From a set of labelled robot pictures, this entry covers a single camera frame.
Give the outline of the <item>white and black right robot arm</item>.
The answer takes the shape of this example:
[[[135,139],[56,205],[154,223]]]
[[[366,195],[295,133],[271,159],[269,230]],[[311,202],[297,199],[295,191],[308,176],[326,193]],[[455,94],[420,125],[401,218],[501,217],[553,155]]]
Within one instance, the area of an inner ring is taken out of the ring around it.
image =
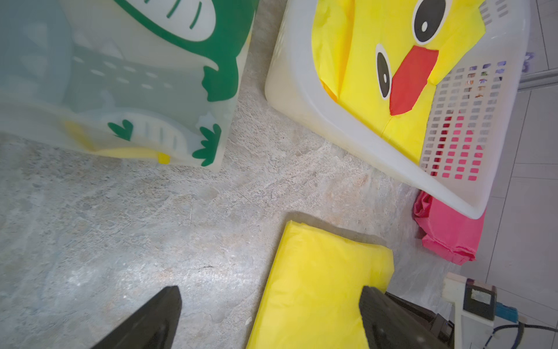
[[[455,273],[443,282],[443,299],[453,306],[452,348],[498,348],[496,341],[509,336],[510,348],[521,348],[527,334],[556,334],[556,327],[530,324],[517,308],[498,301],[495,286]]]

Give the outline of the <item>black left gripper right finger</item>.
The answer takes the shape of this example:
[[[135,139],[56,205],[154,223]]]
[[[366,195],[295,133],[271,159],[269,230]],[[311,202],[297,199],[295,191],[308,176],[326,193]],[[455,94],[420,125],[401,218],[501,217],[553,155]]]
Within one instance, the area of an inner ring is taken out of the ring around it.
[[[449,321],[424,307],[365,286],[359,310],[370,348],[448,348]]]

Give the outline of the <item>pink raincoat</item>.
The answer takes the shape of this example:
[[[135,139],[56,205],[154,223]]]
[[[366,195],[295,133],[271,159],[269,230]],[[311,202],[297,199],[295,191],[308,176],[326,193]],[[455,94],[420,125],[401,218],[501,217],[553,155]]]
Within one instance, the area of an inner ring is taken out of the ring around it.
[[[476,260],[484,216],[468,218],[422,191],[415,200],[413,217],[424,231],[423,247],[458,266]]]

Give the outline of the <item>green dinosaur translucent raincoat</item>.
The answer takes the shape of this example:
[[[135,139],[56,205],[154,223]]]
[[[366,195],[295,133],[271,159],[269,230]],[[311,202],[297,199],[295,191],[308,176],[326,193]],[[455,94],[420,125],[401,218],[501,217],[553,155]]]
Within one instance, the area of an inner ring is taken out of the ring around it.
[[[1,130],[218,171],[257,1],[1,3]]]

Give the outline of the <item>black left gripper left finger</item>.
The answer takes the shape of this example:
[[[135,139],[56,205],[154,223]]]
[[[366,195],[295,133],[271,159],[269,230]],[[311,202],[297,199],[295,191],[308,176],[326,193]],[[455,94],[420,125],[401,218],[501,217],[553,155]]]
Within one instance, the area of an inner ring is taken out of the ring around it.
[[[179,287],[166,286],[94,347],[171,348],[182,305]]]

